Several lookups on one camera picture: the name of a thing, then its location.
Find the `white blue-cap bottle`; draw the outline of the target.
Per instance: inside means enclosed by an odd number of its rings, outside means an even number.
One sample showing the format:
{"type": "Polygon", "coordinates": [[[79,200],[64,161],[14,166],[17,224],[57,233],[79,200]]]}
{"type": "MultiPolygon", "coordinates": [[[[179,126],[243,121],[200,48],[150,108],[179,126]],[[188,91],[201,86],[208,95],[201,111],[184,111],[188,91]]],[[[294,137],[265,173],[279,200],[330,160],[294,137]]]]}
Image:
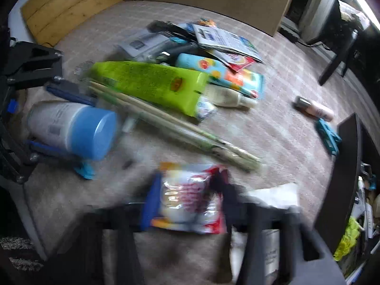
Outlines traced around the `white blue-cap bottle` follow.
{"type": "Polygon", "coordinates": [[[33,105],[26,124],[40,142],[98,161],[111,149],[118,122],[113,111],[75,102],[46,101],[33,105]]]}

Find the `red white snack packet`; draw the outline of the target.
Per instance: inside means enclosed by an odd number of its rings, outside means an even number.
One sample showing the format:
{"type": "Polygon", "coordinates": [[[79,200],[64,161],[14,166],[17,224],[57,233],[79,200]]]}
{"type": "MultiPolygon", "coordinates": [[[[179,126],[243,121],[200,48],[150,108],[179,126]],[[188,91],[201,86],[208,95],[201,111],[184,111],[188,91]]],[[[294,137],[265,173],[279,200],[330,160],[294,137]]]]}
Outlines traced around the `red white snack packet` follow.
{"type": "Polygon", "coordinates": [[[213,190],[215,164],[161,163],[160,208],[151,227],[200,234],[226,233],[222,197],[213,190]]]}

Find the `wooden chopsticks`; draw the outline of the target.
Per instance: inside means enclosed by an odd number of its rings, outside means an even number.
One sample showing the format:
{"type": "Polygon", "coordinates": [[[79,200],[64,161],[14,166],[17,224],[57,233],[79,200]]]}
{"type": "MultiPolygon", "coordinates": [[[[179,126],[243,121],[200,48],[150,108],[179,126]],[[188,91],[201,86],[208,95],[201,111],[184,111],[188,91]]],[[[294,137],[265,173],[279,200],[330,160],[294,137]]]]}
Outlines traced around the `wooden chopsticks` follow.
{"type": "Polygon", "coordinates": [[[116,92],[94,81],[90,82],[90,90],[111,104],[135,112],[147,123],[170,130],[180,136],[182,140],[206,153],[212,154],[220,160],[229,162],[248,172],[257,171],[261,167],[261,160],[257,156],[219,136],[202,130],[196,125],[180,120],[141,99],[116,92]]]}

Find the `green lotion tube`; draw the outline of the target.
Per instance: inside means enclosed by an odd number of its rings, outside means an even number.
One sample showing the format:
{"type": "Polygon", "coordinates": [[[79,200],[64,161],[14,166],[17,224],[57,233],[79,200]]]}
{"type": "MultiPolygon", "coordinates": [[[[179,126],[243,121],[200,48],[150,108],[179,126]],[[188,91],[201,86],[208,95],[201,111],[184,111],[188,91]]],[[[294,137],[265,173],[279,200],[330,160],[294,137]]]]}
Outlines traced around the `green lotion tube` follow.
{"type": "Polygon", "coordinates": [[[204,72],[133,61],[96,62],[90,77],[117,92],[192,117],[209,81],[204,72]]]}

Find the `small pink cosmetic bottle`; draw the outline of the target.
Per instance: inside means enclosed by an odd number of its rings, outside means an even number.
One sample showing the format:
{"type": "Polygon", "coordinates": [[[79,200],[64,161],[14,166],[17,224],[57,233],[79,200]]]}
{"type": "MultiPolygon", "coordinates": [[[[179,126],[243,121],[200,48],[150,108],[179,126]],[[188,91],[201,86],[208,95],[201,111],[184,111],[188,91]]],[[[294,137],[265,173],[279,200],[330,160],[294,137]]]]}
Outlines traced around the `small pink cosmetic bottle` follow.
{"type": "Polygon", "coordinates": [[[305,99],[302,96],[296,96],[294,106],[326,122],[331,122],[334,118],[334,112],[330,108],[313,100],[305,99]]]}

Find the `pine wood board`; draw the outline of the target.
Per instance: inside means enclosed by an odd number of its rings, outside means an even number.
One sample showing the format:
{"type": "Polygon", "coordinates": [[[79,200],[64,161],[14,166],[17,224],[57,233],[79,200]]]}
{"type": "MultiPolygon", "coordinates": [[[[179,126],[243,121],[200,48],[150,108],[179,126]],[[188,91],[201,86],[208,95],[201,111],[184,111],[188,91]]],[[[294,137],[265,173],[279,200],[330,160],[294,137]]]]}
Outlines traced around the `pine wood board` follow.
{"type": "Polygon", "coordinates": [[[38,44],[55,46],[87,19],[122,0],[28,0],[21,14],[38,44]]]}

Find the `small cream lotion bottle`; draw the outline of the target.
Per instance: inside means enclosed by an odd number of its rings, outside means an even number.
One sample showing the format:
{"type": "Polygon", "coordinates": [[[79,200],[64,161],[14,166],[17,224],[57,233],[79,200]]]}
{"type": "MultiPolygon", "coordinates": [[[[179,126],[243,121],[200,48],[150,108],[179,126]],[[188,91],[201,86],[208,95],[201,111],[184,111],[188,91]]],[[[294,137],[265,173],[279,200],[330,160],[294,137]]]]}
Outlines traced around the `small cream lotion bottle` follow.
{"type": "Polygon", "coordinates": [[[219,107],[245,107],[250,109],[258,105],[258,101],[256,99],[244,96],[238,91],[214,84],[208,84],[205,87],[203,96],[213,105],[219,107]]]}

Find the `black storage tray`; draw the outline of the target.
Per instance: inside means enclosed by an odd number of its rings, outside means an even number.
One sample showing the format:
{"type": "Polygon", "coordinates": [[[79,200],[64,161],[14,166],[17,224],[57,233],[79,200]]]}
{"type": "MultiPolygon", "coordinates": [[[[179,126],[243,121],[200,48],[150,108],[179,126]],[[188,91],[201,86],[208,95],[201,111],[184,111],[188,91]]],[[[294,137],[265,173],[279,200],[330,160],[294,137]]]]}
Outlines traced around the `black storage tray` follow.
{"type": "Polygon", "coordinates": [[[379,152],[357,114],[334,130],[342,139],[325,199],[314,221],[322,238],[320,258],[313,264],[322,284],[368,284],[379,273],[379,232],[367,202],[379,195],[379,152]]]}

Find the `teal clothes peg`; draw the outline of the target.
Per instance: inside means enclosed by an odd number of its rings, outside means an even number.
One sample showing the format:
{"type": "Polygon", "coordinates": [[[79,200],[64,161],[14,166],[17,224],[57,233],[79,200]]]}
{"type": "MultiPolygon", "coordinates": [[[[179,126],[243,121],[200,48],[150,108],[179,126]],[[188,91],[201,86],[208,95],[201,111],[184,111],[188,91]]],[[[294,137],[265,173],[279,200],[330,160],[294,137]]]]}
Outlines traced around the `teal clothes peg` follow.
{"type": "Polygon", "coordinates": [[[329,155],[338,157],[341,137],[323,119],[316,121],[315,128],[329,155]]]}

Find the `teal fruit print tube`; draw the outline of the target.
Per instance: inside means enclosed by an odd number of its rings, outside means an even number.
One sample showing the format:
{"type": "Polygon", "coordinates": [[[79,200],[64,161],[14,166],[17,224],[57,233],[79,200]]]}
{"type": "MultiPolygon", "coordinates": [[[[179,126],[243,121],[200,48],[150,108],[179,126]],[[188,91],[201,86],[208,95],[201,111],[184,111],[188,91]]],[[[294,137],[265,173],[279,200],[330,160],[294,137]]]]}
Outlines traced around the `teal fruit print tube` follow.
{"type": "Polygon", "coordinates": [[[246,69],[233,72],[220,61],[186,53],[178,56],[175,66],[207,73],[211,83],[238,91],[252,99],[263,98],[264,77],[259,73],[246,69]]]}

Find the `red white sachet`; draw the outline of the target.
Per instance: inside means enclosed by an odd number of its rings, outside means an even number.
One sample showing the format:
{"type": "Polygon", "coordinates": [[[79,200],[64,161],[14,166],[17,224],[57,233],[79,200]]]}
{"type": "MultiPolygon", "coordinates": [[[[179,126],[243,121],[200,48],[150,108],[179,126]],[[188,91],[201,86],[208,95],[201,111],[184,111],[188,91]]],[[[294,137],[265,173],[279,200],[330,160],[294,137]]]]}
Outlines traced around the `red white sachet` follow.
{"type": "Polygon", "coordinates": [[[207,50],[207,53],[216,57],[234,72],[239,72],[243,68],[253,64],[255,60],[252,57],[239,55],[235,53],[225,53],[218,50],[207,50]]]}

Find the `white printed blister card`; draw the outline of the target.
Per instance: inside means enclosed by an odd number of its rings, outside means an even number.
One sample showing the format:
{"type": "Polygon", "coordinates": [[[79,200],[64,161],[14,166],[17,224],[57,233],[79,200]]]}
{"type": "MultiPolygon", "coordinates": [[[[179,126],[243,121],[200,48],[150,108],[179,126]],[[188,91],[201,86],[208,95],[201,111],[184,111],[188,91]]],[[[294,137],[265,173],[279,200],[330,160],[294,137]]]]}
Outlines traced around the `white printed blister card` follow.
{"type": "Polygon", "coordinates": [[[257,62],[263,63],[263,59],[258,50],[249,39],[221,28],[202,26],[199,24],[192,24],[192,27],[198,44],[202,48],[244,55],[253,58],[257,62]]]}

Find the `black power strip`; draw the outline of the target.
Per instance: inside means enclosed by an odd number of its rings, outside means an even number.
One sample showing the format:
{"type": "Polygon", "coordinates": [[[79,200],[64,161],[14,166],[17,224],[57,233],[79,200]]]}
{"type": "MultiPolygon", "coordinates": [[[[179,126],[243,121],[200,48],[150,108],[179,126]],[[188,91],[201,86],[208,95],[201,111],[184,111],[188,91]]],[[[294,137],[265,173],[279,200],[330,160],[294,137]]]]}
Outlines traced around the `black power strip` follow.
{"type": "Polygon", "coordinates": [[[288,41],[290,41],[292,44],[299,42],[299,34],[295,31],[288,30],[286,28],[280,27],[278,32],[283,35],[288,41]]]}

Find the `black tripod stand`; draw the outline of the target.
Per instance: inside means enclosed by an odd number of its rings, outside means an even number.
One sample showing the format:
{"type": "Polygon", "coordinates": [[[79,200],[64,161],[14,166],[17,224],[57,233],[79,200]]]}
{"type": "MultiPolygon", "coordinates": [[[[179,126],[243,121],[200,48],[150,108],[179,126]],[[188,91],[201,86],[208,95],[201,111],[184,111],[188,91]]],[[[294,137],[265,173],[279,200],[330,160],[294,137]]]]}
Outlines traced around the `black tripod stand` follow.
{"type": "Polygon", "coordinates": [[[347,37],[345,43],[341,50],[336,54],[336,56],[330,61],[328,66],[324,69],[323,73],[319,76],[318,84],[323,86],[328,79],[335,72],[340,63],[348,57],[349,53],[352,51],[353,45],[357,39],[359,30],[357,28],[353,29],[349,36],[347,37]]]}

